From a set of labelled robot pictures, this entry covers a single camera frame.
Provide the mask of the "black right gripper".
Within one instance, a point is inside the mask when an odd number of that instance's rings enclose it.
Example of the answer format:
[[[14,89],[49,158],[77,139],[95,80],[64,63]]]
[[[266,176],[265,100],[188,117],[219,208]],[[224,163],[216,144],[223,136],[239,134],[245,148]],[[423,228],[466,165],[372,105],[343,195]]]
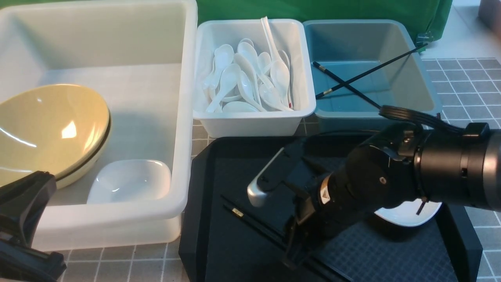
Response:
[[[329,240],[376,210],[368,191],[357,190],[345,167],[329,172],[305,155],[306,138],[283,146],[247,187],[261,207],[279,186],[294,193],[294,213],[284,227],[283,263],[294,269]]]

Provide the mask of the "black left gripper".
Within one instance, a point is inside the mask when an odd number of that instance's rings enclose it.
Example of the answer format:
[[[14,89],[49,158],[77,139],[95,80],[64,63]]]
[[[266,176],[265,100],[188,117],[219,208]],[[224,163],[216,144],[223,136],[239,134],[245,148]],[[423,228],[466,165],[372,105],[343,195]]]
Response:
[[[55,191],[55,177],[43,171],[1,187],[1,281],[56,282],[66,270],[64,255],[32,248],[38,223]]]

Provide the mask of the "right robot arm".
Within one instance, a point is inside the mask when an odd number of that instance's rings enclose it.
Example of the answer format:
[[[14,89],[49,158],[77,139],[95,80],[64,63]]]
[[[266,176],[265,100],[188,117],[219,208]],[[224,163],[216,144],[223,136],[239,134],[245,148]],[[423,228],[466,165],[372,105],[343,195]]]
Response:
[[[394,123],[356,145],[337,171],[306,157],[318,137],[306,136],[283,146],[248,185],[255,207],[281,184],[295,194],[284,238],[289,268],[375,211],[406,201],[421,200],[417,214],[428,202],[500,211],[499,130],[389,105],[379,115]]]

